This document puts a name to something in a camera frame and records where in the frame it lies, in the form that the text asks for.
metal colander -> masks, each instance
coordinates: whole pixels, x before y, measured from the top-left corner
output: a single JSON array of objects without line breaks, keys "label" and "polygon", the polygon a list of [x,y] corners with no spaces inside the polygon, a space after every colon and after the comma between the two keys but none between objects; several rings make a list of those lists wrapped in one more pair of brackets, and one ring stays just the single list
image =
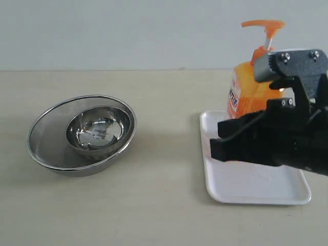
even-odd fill
[{"label": "metal colander", "polygon": [[[117,153],[101,161],[86,159],[78,155],[72,150],[66,139],[66,128],[70,120],[77,114],[97,106],[114,106],[130,112],[134,128],[126,144]],[[102,95],[81,96],[63,101],[44,112],[29,131],[27,145],[31,157],[53,171],[87,171],[104,165],[123,151],[132,140],[135,129],[135,114],[125,102]]]}]

white plastic tray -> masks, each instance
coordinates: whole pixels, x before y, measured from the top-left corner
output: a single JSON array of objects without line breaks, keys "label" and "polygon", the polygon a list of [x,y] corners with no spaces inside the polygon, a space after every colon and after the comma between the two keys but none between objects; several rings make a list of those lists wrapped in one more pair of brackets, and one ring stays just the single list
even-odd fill
[{"label": "white plastic tray", "polygon": [[241,161],[221,162],[211,158],[210,138],[218,138],[217,123],[226,118],[225,111],[206,111],[200,115],[201,144],[209,195],[226,203],[308,203],[311,191],[301,170]]}]

orange pump head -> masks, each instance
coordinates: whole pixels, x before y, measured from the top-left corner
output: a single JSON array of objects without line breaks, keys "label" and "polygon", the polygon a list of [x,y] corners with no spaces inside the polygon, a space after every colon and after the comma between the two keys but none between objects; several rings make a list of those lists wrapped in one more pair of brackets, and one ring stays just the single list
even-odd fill
[{"label": "orange pump head", "polygon": [[254,65],[254,62],[257,58],[263,56],[268,51],[272,50],[271,41],[274,35],[284,26],[284,22],[278,21],[275,19],[257,19],[250,20],[248,22],[241,23],[242,27],[250,27],[250,26],[259,26],[264,27],[266,32],[266,40],[264,46],[260,46],[253,53],[253,57],[251,60],[251,64]]}]

orange pump bottle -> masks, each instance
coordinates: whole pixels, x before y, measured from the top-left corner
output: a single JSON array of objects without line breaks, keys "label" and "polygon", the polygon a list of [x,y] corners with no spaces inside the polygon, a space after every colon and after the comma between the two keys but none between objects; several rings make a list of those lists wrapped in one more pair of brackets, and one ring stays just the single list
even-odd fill
[{"label": "orange pump bottle", "polygon": [[282,97],[281,91],[269,88],[270,82],[258,83],[254,80],[253,65],[257,58],[272,50],[272,38],[284,26],[284,22],[259,19],[243,22],[241,26],[264,27],[266,40],[264,46],[254,51],[251,61],[241,63],[234,68],[227,109],[230,118],[239,118],[247,113],[264,110],[268,99]]}]

